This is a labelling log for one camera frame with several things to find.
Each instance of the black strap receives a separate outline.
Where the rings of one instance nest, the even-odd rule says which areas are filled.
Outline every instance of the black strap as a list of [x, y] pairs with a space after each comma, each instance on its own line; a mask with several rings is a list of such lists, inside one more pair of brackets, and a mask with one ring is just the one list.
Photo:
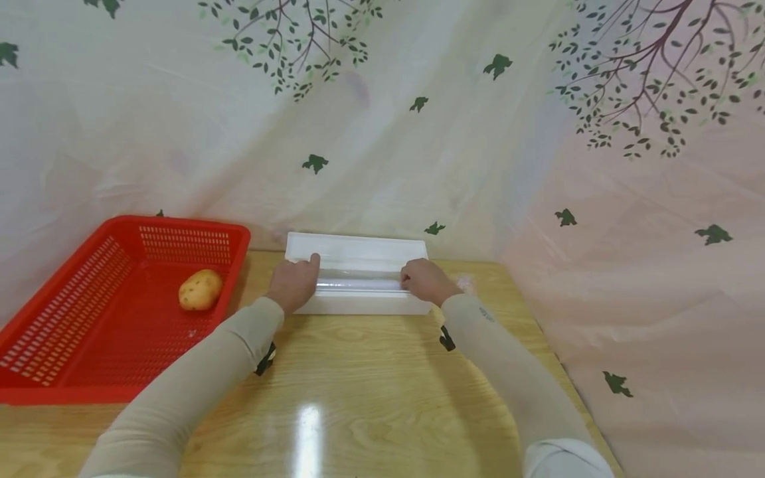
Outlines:
[[271, 346], [269, 347], [269, 352], [266, 353], [265, 357], [263, 357], [263, 360], [260, 361], [258, 364], [258, 368], [255, 369], [255, 374], [258, 376], [261, 376], [265, 373], [266, 370], [271, 368], [271, 365], [274, 363], [274, 354], [276, 352], [276, 345], [274, 345], [273, 342], [271, 342]]
[[444, 326], [441, 326], [441, 338], [438, 339], [438, 341], [441, 342], [441, 345], [444, 346], [447, 352], [451, 352], [457, 348], [457, 346], [454, 345], [454, 341], [451, 339], [451, 336], [449, 335], [449, 331], [446, 330], [446, 327]]

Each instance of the person's right hand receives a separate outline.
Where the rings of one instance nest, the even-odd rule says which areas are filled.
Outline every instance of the person's right hand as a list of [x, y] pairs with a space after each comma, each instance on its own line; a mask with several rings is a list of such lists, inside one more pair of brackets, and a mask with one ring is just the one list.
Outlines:
[[462, 290], [433, 262], [414, 259], [401, 269], [401, 287], [421, 301], [441, 306], [449, 297]]

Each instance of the fabric backdrop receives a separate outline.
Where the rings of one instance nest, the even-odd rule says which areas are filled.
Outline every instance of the fabric backdrop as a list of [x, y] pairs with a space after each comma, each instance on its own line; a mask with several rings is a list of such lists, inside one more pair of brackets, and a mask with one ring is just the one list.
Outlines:
[[628, 476], [765, 467], [765, 12], [5, 0], [0, 325], [124, 213], [500, 260]]

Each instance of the table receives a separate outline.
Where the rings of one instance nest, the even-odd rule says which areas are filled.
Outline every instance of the table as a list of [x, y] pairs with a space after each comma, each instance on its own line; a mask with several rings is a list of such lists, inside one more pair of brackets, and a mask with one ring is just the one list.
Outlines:
[[[229, 313], [260, 296], [279, 252], [249, 252]], [[600, 452], [623, 476], [592, 417], [501, 265], [438, 262], [469, 275], [497, 320], [558, 380]], [[443, 317], [297, 316], [274, 366], [251, 376], [200, 426], [186, 478], [521, 476], [513, 419], [486, 379], [438, 342]], [[76, 476], [124, 405], [3, 407], [0, 476]]]

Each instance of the red plastic basket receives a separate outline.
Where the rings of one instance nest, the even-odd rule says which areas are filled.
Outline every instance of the red plastic basket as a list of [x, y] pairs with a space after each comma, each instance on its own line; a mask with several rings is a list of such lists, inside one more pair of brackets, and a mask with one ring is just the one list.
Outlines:
[[[129, 402], [223, 320], [248, 244], [231, 224], [106, 221], [0, 331], [0, 403]], [[178, 288], [203, 268], [220, 299], [184, 311]]]

